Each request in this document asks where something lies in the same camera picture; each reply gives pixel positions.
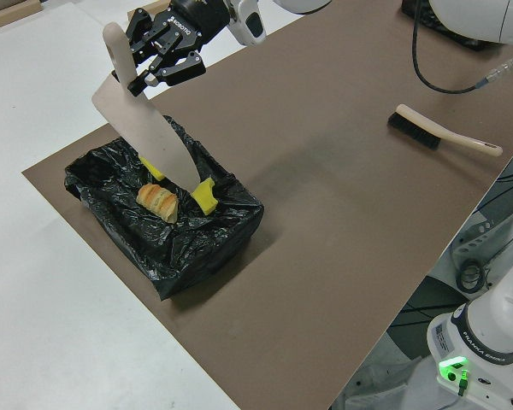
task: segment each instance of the white table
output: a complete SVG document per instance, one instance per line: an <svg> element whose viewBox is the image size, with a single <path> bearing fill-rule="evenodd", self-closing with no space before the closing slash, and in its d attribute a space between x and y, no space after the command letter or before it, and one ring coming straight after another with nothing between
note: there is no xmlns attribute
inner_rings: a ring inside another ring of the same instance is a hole
<svg viewBox="0 0 513 410"><path fill-rule="evenodd" d="M101 31L144 3L50 0L0 29L0 409L237 409L21 175L104 123ZM268 32L297 18L259 4ZM202 56L239 49L225 30Z"/></svg>

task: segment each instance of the brush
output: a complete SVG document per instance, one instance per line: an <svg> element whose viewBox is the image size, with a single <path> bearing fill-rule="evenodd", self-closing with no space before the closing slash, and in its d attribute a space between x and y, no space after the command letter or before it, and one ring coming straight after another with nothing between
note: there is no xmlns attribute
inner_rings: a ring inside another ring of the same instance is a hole
<svg viewBox="0 0 513 410"><path fill-rule="evenodd" d="M500 156L503 152L502 147L493 143L486 143L447 130L404 104L395 108L395 112L387 123L433 150L439 147L441 139L445 139L492 156Z"/></svg>

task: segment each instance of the black band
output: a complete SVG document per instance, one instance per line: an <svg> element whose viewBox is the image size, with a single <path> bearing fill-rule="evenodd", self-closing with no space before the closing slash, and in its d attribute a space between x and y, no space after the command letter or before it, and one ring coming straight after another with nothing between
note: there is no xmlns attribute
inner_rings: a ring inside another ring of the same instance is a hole
<svg viewBox="0 0 513 410"><path fill-rule="evenodd" d="M460 337L471 351L489 363L499 366L508 366L513 364L513 353L500 353L488 348L481 342L477 336L471 331L468 321L469 303L463 307L463 311L455 318L451 317L451 322L458 328Z"/></svg>

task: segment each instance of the black bristles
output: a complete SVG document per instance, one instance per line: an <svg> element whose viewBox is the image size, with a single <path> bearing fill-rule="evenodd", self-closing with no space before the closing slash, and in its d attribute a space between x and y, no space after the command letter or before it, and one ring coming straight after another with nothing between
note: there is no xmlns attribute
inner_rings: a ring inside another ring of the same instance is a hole
<svg viewBox="0 0 513 410"><path fill-rule="evenodd" d="M387 123L430 149L436 150L439 147L441 138L435 137L432 133L421 129L415 123L404 118L401 114L393 113Z"/></svg>

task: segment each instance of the black button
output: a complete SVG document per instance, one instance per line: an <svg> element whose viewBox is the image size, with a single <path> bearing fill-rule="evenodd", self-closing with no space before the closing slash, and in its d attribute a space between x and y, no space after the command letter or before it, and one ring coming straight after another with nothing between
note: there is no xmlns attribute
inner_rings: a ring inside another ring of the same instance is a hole
<svg viewBox="0 0 513 410"><path fill-rule="evenodd" d="M252 35L255 37L260 37L260 35L264 32L264 27L262 26L262 22L260 21L260 15L258 13L253 13L247 20L245 21L247 27L251 31Z"/></svg>

